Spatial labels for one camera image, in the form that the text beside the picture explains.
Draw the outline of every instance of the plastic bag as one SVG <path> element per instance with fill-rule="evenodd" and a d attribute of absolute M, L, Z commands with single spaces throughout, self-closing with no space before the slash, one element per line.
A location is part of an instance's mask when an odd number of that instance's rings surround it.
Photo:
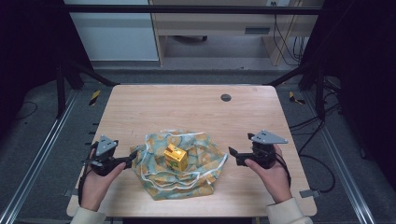
<path fill-rule="evenodd" d="M 188 166 L 176 171 L 165 164 L 169 144 L 187 151 Z M 228 155 L 210 141 L 206 133 L 166 131 L 146 135 L 146 144 L 137 146 L 133 169 L 154 200 L 184 199 L 213 194 Z"/>

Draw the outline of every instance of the black horizontal bar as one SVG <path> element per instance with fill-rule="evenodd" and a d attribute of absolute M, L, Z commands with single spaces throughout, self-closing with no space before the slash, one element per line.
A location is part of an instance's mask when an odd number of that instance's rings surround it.
<path fill-rule="evenodd" d="M 334 12 L 321 7 L 146 6 L 146 5 L 43 5 L 46 9 L 88 13 L 203 13 L 320 15 Z"/>

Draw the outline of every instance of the person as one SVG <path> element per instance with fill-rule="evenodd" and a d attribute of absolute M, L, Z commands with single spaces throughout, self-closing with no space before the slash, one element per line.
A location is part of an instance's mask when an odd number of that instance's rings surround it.
<path fill-rule="evenodd" d="M 274 145 L 276 153 L 281 157 L 282 151 L 278 145 Z M 292 197 L 285 169 L 277 161 L 271 169 L 263 169 L 253 160 L 245 160 L 246 165 L 254 171 L 268 192 L 274 199 L 275 204 L 268 205 L 265 209 L 270 223 L 275 224 L 310 224 L 310 217 L 304 216 L 295 198 Z M 125 163 L 119 164 L 106 176 L 90 172 L 88 167 L 87 176 L 82 190 L 81 205 L 78 208 L 71 224 L 96 224 L 104 223 L 106 215 L 98 213 L 100 203 L 105 198 L 108 188 L 113 180 L 122 172 Z"/>

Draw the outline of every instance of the wooden tabletop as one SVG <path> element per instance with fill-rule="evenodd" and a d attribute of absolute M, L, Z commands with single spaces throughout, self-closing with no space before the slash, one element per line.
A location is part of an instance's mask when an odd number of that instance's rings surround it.
<path fill-rule="evenodd" d="M 229 94 L 224 102 L 221 95 Z M 270 86 L 251 85 L 119 85 L 113 89 L 94 140 L 101 134 L 119 140 L 115 157 L 130 154 L 148 133 L 184 129 L 205 132 L 223 152 L 228 147 L 252 152 L 248 133 L 265 129 L 289 140 L 279 145 L 291 175 L 291 192 L 307 216 L 317 212 L 312 197 L 301 198 L 309 189 L 288 123 Z M 154 201 L 134 171 L 124 170 L 112 183 L 100 212 L 109 217 L 266 217 L 271 195 L 249 168 L 236 166 L 229 156 L 215 192 L 183 200 Z M 67 214 L 73 216 L 78 197 L 73 196 Z"/>

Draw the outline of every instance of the small box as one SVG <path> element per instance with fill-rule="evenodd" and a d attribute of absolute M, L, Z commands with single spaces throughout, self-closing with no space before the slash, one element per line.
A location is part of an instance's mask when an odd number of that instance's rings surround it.
<path fill-rule="evenodd" d="M 167 166 L 181 172 L 186 169 L 189 163 L 187 152 L 179 147 L 175 147 L 173 144 L 169 144 L 164 152 L 164 156 Z"/>

